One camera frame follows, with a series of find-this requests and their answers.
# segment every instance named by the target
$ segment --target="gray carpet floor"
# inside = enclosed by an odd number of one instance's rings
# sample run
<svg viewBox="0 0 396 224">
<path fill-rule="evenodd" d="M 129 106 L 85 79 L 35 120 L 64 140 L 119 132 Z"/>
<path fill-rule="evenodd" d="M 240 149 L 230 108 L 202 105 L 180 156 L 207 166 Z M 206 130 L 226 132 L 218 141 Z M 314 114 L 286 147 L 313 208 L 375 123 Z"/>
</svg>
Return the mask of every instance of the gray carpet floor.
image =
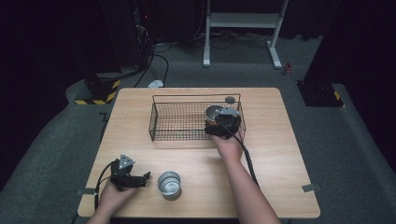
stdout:
<svg viewBox="0 0 396 224">
<path fill-rule="evenodd" d="M 276 87 L 280 89 L 321 209 L 316 219 L 291 223 L 395 223 L 396 176 L 368 133 L 346 88 L 334 84 L 345 107 L 307 107 L 296 80 L 303 80 L 319 39 L 279 38 L 276 50 L 292 74 L 276 70 L 264 41 L 238 39 L 227 49 L 211 51 L 211 66 L 203 68 L 203 47 L 160 45 L 156 53 L 169 62 L 165 88 Z M 218 48 L 230 42 L 213 41 Z M 163 79 L 165 61 L 154 57 L 152 71 L 141 79 L 146 88 Z M 114 77 L 114 74 L 100 76 Z M 132 88 L 140 75 L 121 81 Z M 110 105 L 76 105 L 86 89 L 83 81 L 65 93 L 69 105 L 41 131 L 0 194 L 0 223 L 72 223 L 78 209 L 79 189 L 88 180 Z M 77 217 L 75 223 L 88 219 Z"/>
</svg>

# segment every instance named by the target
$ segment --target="wire basket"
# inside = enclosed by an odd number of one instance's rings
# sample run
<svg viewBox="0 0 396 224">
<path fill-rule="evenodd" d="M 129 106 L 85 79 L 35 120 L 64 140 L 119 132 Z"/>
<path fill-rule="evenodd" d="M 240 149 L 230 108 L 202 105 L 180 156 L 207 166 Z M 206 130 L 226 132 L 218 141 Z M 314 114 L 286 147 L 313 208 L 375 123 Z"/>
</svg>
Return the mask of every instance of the wire basket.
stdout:
<svg viewBox="0 0 396 224">
<path fill-rule="evenodd" d="M 232 96 L 233 104 L 225 102 Z M 151 118 L 148 132 L 152 141 L 191 141 L 210 140 L 205 133 L 205 111 L 211 105 L 221 105 L 238 111 L 241 117 L 240 127 L 245 130 L 245 122 L 240 102 L 241 95 L 153 95 Z"/>
</svg>

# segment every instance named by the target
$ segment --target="table top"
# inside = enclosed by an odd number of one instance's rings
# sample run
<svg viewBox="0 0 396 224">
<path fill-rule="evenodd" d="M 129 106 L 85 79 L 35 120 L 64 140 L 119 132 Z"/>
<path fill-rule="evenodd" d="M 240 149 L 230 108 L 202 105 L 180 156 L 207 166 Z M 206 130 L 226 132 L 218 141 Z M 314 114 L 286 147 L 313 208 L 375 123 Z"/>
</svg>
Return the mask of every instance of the table top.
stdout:
<svg viewBox="0 0 396 224">
<path fill-rule="evenodd" d="M 86 188 L 94 189 L 104 168 L 124 153 L 135 160 L 131 175 L 151 171 L 151 176 L 147 186 L 139 189 L 115 217 L 237 217 L 225 168 L 211 140 L 159 144 L 149 135 L 153 95 L 229 93 L 241 94 L 247 128 L 244 143 L 262 192 L 277 215 L 318 217 L 315 193 L 302 189 L 311 182 L 282 96 L 275 88 L 121 89 Z M 245 157 L 241 160 L 248 169 Z M 165 200 L 157 189 L 158 177 L 169 170 L 181 177 L 182 193 L 175 201 Z M 84 194 L 78 213 L 90 217 L 93 212 L 93 195 Z"/>
</svg>

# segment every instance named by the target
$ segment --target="white metal stand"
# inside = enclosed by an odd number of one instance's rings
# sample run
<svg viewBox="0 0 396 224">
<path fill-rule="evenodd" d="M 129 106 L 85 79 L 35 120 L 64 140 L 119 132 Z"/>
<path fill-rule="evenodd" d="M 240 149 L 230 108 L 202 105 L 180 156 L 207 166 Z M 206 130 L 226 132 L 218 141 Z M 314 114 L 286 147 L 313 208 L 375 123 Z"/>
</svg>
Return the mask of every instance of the white metal stand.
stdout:
<svg viewBox="0 0 396 224">
<path fill-rule="evenodd" d="M 210 11 L 210 0 L 207 0 L 204 67 L 210 66 L 210 27 L 246 27 L 246 28 L 273 28 L 272 40 L 267 41 L 267 46 L 276 69 L 282 68 L 277 56 L 275 44 L 279 30 L 285 16 L 289 0 L 284 0 L 279 13 L 218 13 Z"/>
</svg>

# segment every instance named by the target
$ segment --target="human arm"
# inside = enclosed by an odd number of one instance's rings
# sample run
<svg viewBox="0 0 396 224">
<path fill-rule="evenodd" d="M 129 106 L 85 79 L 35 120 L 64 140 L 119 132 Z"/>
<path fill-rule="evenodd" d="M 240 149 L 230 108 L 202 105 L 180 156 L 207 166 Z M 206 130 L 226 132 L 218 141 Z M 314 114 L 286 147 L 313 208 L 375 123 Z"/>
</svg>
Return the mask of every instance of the human arm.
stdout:
<svg viewBox="0 0 396 224">
<path fill-rule="evenodd" d="M 245 132 L 241 131 L 240 140 Z M 241 162 L 242 147 L 232 137 L 212 136 L 224 161 L 233 202 L 241 224 L 280 223 L 274 209 Z"/>
<path fill-rule="evenodd" d="M 134 195 L 136 189 L 117 190 L 111 182 L 107 181 L 102 191 L 99 206 L 87 224 L 108 224 L 114 213 Z"/>
</svg>

